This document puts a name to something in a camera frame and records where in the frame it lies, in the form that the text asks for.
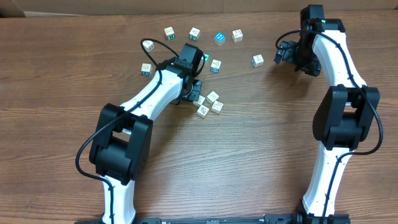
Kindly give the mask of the block green F side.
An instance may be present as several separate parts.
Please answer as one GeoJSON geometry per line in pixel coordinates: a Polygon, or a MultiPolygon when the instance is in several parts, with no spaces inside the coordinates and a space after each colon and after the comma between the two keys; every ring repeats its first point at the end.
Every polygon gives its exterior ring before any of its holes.
{"type": "Polygon", "coordinates": [[[204,104],[204,102],[206,101],[206,98],[204,96],[199,96],[197,101],[194,101],[193,104],[197,107],[200,107],[201,105],[204,104]]]}

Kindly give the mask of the block yellow C side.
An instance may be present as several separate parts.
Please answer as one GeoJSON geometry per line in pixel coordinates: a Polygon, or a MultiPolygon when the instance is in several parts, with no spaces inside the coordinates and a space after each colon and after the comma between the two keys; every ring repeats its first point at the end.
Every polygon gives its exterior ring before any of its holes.
{"type": "Polygon", "coordinates": [[[219,99],[219,95],[215,92],[212,91],[207,97],[206,100],[210,103],[210,104],[214,104],[215,101],[217,101],[219,99]]]}

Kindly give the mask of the block green R number five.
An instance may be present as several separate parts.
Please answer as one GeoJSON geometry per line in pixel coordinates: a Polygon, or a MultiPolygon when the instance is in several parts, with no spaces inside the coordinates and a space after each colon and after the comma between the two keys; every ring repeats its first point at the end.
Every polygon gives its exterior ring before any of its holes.
{"type": "Polygon", "coordinates": [[[217,113],[217,114],[220,114],[220,113],[221,113],[221,110],[222,110],[222,108],[223,108],[223,105],[224,105],[224,104],[223,104],[222,102],[216,100],[216,101],[213,103],[212,107],[211,107],[212,112],[217,113]]]}

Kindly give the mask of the umbrella block blue side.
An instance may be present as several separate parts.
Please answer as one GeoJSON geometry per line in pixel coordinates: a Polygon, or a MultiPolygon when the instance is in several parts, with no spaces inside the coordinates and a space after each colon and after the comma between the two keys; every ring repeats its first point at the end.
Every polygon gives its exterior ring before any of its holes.
{"type": "Polygon", "coordinates": [[[221,61],[213,59],[211,63],[210,70],[214,73],[219,73],[221,67],[221,61]]]}

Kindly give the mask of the block blue T side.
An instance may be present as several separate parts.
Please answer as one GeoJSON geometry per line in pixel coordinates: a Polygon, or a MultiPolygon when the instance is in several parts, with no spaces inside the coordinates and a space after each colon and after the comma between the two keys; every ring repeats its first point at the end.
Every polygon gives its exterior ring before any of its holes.
{"type": "Polygon", "coordinates": [[[261,54],[258,54],[252,57],[251,62],[254,68],[261,67],[264,64],[264,59],[261,54]]]}

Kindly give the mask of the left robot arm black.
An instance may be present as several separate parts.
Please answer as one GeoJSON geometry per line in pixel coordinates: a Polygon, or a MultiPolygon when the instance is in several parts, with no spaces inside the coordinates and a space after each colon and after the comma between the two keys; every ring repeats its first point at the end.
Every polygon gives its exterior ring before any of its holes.
{"type": "Polygon", "coordinates": [[[89,153],[104,187],[98,223],[133,223],[134,184],[149,155],[153,123],[168,104],[198,100],[203,56],[185,44],[180,54],[155,66],[153,79],[134,98],[101,110],[89,153]]]}

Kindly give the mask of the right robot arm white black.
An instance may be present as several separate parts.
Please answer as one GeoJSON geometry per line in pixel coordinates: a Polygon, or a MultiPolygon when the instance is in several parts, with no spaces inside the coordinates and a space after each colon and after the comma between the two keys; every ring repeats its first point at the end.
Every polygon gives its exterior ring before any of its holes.
{"type": "Polygon", "coordinates": [[[341,19],[327,19],[323,6],[310,4],[300,12],[299,41],[275,42],[275,63],[286,61],[313,77],[324,73],[328,90],[313,117],[318,154],[310,185],[293,223],[349,223],[349,215],[335,214],[335,198],[345,167],[368,136],[373,121],[379,139],[365,155],[376,152],[383,140],[376,111],[380,93],[358,73],[346,44],[341,19]]]}

